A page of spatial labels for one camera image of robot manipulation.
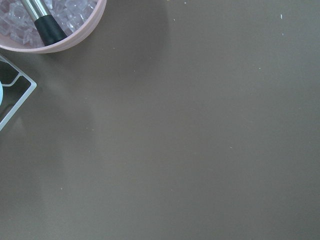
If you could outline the pink bowl with ice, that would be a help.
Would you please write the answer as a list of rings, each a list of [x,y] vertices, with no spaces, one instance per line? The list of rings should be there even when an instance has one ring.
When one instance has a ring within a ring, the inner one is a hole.
[[[40,27],[40,36],[47,44],[46,46],[31,48],[12,40],[10,36],[1,34],[0,48],[30,54],[49,54],[70,49],[86,39],[95,30],[103,16],[106,4],[106,0],[98,0],[89,18],[69,36],[66,35],[53,16],[40,17],[36,20],[36,24]]]

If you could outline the clear cup rack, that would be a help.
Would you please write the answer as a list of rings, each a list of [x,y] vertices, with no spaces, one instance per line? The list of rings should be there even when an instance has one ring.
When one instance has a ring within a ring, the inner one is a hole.
[[[0,56],[0,81],[3,86],[0,128],[3,129],[36,89],[37,83],[3,55]]]

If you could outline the blue cup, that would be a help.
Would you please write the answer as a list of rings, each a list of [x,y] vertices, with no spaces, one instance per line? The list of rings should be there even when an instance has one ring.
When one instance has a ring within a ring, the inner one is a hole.
[[[3,98],[4,98],[4,90],[3,90],[3,85],[2,85],[2,83],[0,82],[0,105],[1,105],[2,102],[3,102]]]

